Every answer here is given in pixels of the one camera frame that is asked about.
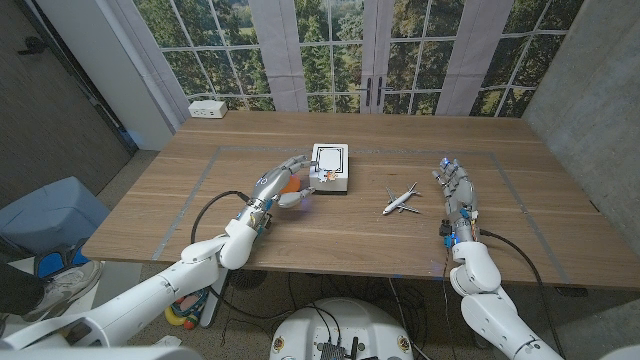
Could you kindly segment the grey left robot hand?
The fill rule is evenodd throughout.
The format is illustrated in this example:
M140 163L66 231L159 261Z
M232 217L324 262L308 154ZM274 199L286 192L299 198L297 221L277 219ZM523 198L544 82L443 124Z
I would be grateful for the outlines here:
M290 177L302 168L315 165L316 161L311 161L306 155L298 155L289 158L280 165L267 171L257 182L250 199L253 204L268 211L274 202L280 208L290 208L299 204L306 196L315 191L314 187L307 187L303 190L285 193L280 192L289 184Z

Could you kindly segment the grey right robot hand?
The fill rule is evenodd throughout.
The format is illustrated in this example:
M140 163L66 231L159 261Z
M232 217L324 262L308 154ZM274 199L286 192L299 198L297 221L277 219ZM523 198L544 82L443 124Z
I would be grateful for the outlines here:
M442 187L445 197L445 211L451 222L459 218L476 220L478 217L477 195L467 171L456 159L443 158L439 164L440 173L432 175Z

